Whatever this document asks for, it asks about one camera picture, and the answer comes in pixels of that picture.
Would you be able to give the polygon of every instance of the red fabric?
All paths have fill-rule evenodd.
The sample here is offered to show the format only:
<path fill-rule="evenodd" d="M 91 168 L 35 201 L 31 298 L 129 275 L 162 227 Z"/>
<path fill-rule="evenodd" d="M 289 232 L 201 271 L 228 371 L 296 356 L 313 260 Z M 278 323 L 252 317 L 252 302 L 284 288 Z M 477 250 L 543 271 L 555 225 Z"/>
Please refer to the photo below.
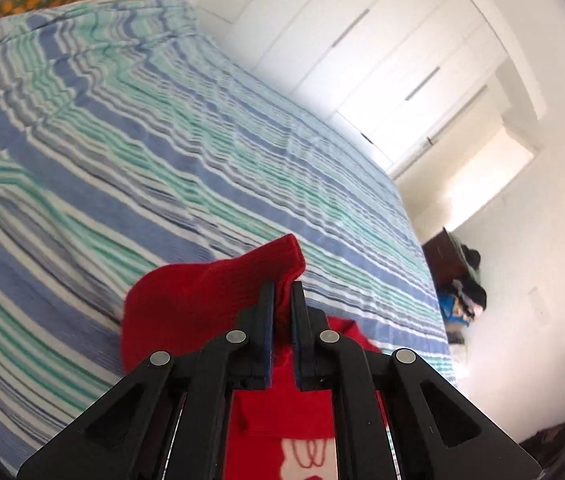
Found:
<path fill-rule="evenodd" d="M 278 478 L 282 438 L 334 437 L 331 393 L 296 389 L 290 345 L 291 283 L 305 270 L 293 235 L 278 238 L 232 260 L 176 264 L 144 276 L 127 295 L 122 321 L 122 362 L 129 372 L 157 350 L 175 355 L 200 349 L 232 330 L 236 314 L 258 301 L 264 280 L 276 283 L 275 356 L 272 387 L 234 395 L 227 444 L 227 480 Z M 329 326 L 376 350 L 351 320 Z"/>

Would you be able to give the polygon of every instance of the blue striped blanket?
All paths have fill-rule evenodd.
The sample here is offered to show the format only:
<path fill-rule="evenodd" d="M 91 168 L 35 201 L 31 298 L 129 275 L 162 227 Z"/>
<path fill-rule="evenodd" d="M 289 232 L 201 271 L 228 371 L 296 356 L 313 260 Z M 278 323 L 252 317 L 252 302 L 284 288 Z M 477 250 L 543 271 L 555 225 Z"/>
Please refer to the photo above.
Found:
<path fill-rule="evenodd" d="M 120 378 L 143 274 L 288 232 L 310 305 L 451 378 L 394 184 L 232 63 L 185 1 L 0 19 L 0 460 L 15 472 Z"/>

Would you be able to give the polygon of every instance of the white wall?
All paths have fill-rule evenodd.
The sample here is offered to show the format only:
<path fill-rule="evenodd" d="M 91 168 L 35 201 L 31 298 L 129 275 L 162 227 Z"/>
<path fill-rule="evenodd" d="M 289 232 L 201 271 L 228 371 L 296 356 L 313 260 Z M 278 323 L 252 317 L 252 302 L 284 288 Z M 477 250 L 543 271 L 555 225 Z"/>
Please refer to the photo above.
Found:
<path fill-rule="evenodd" d="M 396 180 L 420 242 L 443 227 L 456 229 L 532 158 L 508 134 L 495 99 L 483 89 Z"/>
<path fill-rule="evenodd" d="M 482 254 L 488 293 L 467 331 L 470 377 L 459 386 L 521 440 L 565 420 L 565 0 L 493 2 L 546 100 L 541 121 L 524 125 L 544 149 L 457 230 Z"/>

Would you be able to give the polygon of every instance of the dark wooden furniture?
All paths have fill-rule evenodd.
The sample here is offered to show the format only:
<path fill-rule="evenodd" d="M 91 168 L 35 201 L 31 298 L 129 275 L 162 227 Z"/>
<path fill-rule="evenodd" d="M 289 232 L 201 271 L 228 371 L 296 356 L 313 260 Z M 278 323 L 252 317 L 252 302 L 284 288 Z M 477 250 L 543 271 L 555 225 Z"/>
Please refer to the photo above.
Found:
<path fill-rule="evenodd" d="M 423 245 L 423 253 L 436 288 L 449 285 L 469 272 L 459 249 L 445 229 Z"/>

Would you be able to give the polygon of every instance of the bed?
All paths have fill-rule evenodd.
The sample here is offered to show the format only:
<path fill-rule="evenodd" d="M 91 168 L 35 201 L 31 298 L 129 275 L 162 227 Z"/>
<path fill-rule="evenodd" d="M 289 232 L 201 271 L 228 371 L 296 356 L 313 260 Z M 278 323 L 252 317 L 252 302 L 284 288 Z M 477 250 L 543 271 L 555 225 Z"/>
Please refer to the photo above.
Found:
<path fill-rule="evenodd" d="M 397 188 L 228 59 L 185 0 L 0 18 L 0 461 L 15 473 L 120 378 L 142 275 L 289 232 L 311 306 L 453 380 Z"/>

